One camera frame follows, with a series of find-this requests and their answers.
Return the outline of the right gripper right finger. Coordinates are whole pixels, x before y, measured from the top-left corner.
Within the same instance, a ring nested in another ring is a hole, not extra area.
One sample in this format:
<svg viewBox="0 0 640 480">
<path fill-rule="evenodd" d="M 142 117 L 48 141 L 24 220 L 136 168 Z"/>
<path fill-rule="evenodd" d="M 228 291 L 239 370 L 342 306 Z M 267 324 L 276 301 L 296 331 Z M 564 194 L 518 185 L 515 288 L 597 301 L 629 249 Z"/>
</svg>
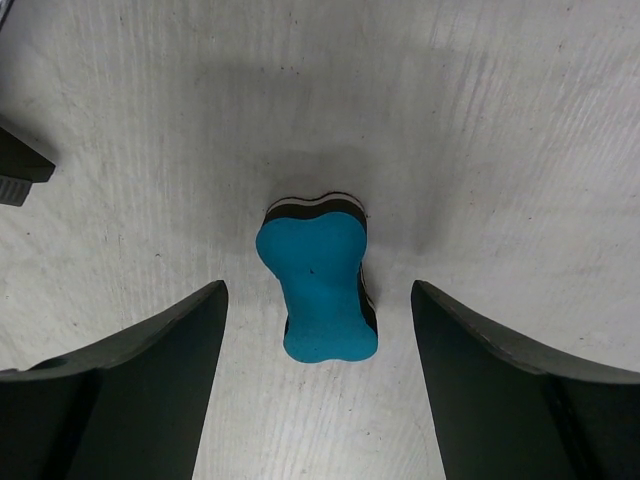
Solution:
<svg viewBox="0 0 640 480">
<path fill-rule="evenodd" d="M 639 376 L 492 321 L 416 281 L 414 331 L 449 479 L 635 479 Z"/>
</svg>

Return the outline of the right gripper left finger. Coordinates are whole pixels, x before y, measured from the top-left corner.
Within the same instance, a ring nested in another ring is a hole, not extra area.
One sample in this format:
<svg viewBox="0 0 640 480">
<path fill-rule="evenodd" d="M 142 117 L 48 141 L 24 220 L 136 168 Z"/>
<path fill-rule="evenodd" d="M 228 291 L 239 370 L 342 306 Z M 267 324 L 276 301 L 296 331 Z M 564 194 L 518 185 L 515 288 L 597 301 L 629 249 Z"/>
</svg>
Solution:
<svg viewBox="0 0 640 480">
<path fill-rule="evenodd" d="M 191 478 L 227 308 L 215 281 L 93 344 L 4 370 L 2 477 Z"/>
</svg>

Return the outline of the blue bone-shaped eraser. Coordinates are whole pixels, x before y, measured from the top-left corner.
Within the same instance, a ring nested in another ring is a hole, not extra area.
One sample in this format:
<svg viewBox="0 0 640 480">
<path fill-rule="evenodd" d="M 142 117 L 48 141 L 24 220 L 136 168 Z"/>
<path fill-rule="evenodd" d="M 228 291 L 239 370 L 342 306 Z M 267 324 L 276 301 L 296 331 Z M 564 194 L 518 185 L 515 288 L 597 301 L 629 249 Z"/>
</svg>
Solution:
<svg viewBox="0 0 640 480">
<path fill-rule="evenodd" d="M 378 349 L 364 282 L 367 217 L 352 195 L 287 197 L 266 211 L 256 250 L 279 281 L 287 310 L 283 347 L 294 360 L 359 362 Z"/>
</svg>

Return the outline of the white whiteboard black frame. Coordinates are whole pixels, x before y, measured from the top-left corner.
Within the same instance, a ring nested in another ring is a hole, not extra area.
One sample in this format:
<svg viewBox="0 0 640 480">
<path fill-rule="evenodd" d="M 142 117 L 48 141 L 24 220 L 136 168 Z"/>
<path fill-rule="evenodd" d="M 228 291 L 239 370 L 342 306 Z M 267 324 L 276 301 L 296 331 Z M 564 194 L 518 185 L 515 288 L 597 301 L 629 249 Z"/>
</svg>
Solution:
<svg viewBox="0 0 640 480">
<path fill-rule="evenodd" d="M 26 141 L 15 123 L 1 117 L 1 204 L 21 207 L 34 184 L 47 183 L 56 165 Z"/>
</svg>

